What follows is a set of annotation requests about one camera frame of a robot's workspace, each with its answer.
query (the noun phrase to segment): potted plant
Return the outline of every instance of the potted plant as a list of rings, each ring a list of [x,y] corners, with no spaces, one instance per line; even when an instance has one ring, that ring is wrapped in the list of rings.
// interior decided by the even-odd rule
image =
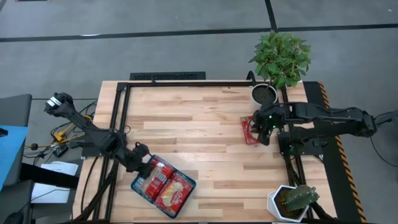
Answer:
[[[271,31],[262,35],[256,45],[256,55],[249,61],[256,62],[255,72],[264,80],[277,88],[296,86],[305,75],[311,63],[310,45],[303,44],[305,40],[293,37],[291,34],[278,34]],[[271,85],[261,83],[252,88],[252,101],[258,110],[261,105],[272,105],[277,102],[277,92]]]
[[[281,185],[268,195],[267,209],[279,220],[301,222],[309,205],[316,202],[319,195],[315,187]]]

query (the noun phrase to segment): wood grain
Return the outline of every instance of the wood grain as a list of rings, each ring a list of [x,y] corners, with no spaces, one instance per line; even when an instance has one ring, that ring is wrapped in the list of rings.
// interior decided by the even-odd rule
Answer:
[[[94,123],[108,128],[116,81],[105,81],[99,94]],[[267,211],[267,195],[287,184],[276,133],[269,146],[246,145],[240,117],[252,115],[248,87],[133,88],[126,124],[129,148],[136,141],[149,146],[176,168],[192,177],[197,187],[173,222],[260,222],[275,218]],[[307,101],[302,83],[287,90],[289,101]],[[80,202],[93,159],[83,163],[73,214]],[[85,206],[98,187],[102,159],[88,181]],[[303,156],[308,185],[318,189],[320,205],[330,215],[335,209],[323,164]],[[136,173],[119,166],[112,222],[170,222],[161,211],[131,190]],[[104,195],[100,217],[104,217]]]

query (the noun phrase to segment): yellow black hazard tape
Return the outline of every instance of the yellow black hazard tape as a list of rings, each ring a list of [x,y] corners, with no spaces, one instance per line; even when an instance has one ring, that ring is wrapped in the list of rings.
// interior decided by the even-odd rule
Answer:
[[[323,84],[321,82],[319,82],[319,86],[321,88],[321,92],[322,92],[323,100],[325,101],[326,108],[330,108],[329,101],[328,101],[328,96],[326,95],[326,91],[325,91],[325,87],[323,86]],[[341,159],[343,160],[343,165],[344,165],[345,170],[346,170],[346,174],[347,174],[347,178],[348,178],[349,184],[351,186],[351,190],[353,191],[355,204],[358,207],[358,213],[361,216],[361,221],[363,223],[366,223],[366,218],[365,218],[365,214],[364,214],[363,209],[362,209],[362,204],[361,204],[361,201],[359,200],[358,192],[357,192],[357,190],[355,188],[353,174],[351,173],[351,170],[349,169],[347,157],[346,157],[346,154],[345,154],[344,149],[343,149],[343,143],[341,142],[341,139],[340,139],[339,136],[336,136],[335,138],[336,138],[338,150],[340,151]]]

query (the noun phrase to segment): white pot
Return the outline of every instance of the white pot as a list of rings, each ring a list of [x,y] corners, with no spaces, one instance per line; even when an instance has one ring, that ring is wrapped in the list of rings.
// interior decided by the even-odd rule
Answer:
[[[304,211],[302,212],[301,216],[299,216],[297,219],[283,217],[278,211],[278,207],[276,206],[276,203],[275,203],[275,198],[276,198],[276,195],[278,194],[278,192],[284,187],[285,188],[290,188],[290,189],[295,189],[296,188],[296,187],[292,187],[292,186],[281,185],[278,188],[278,190],[269,193],[268,194],[268,199],[267,199],[268,200],[268,203],[267,203],[268,212],[273,214],[273,216],[275,216],[279,220],[299,223],[299,222],[301,222],[301,219],[303,219],[303,217],[305,215],[305,212],[307,212],[309,206],[306,206],[304,208]]]
[[[257,103],[254,98],[253,98],[253,90],[259,86],[265,86],[267,87],[268,84],[265,83],[261,83],[261,84],[257,84],[255,86],[251,86],[251,92],[250,92],[250,96],[251,96],[251,108],[252,108],[252,112],[255,112],[256,110],[259,110],[261,107],[261,104]],[[272,103],[276,103],[278,101],[278,93],[276,92],[276,89],[272,86],[269,86],[269,89],[271,91],[273,91],[275,93],[275,100]]]

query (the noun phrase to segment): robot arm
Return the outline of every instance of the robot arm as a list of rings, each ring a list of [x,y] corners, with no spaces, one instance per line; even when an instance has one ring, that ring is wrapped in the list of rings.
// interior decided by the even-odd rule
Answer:
[[[259,133],[261,143],[268,145],[272,130],[286,124],[304,124],[323,121],[317,128],[293,127],[289,130],[289,141],[303,143],[311,138],[352,134],[370,137],[376,131],[375,119],[358,108],[322,108],[312,103],[282,103],[261,107],[253,115],[252,132]]]
[[[139,176],[143,178],[149,176],[151,167],[142,162],[142,158],[149,154],[148,147],[136,142],[136,147],[133,150],[128,149],[125,134],[112,129],[100,129],[91,121],[85,119],[76,111],[70,95],[55,93],[45,103],[45,111],[55,117],[70,120],[91,139],[93,145],[101,151],[102,155],[119,161],[127,172],[138,171]]]

